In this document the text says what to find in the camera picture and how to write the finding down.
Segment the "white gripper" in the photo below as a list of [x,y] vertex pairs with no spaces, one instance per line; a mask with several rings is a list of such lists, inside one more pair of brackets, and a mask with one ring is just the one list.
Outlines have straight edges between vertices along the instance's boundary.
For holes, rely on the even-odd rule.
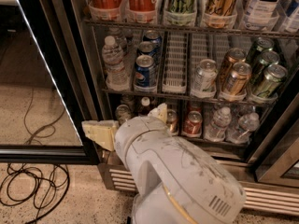
[[85,120],[81,124],[87,138],[108,151],[115,148],[122,163],[127,167],[127,152],[137,137],[153,131],[162,131],[170,135],[165,122],[167,122],[167,104],[162,103],[153,108],[148,117],[134,117],[124,122],[120,128],[115,120]]

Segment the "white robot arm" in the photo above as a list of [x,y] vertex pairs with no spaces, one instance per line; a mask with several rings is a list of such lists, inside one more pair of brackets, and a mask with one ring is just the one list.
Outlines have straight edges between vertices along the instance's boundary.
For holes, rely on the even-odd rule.
[[85,136],[114,150],[130,171],[138,194],[132,224],[232,224],[245,201],[238,181],[204,150],[174,136],[167,104],[119,125],[85,120]]

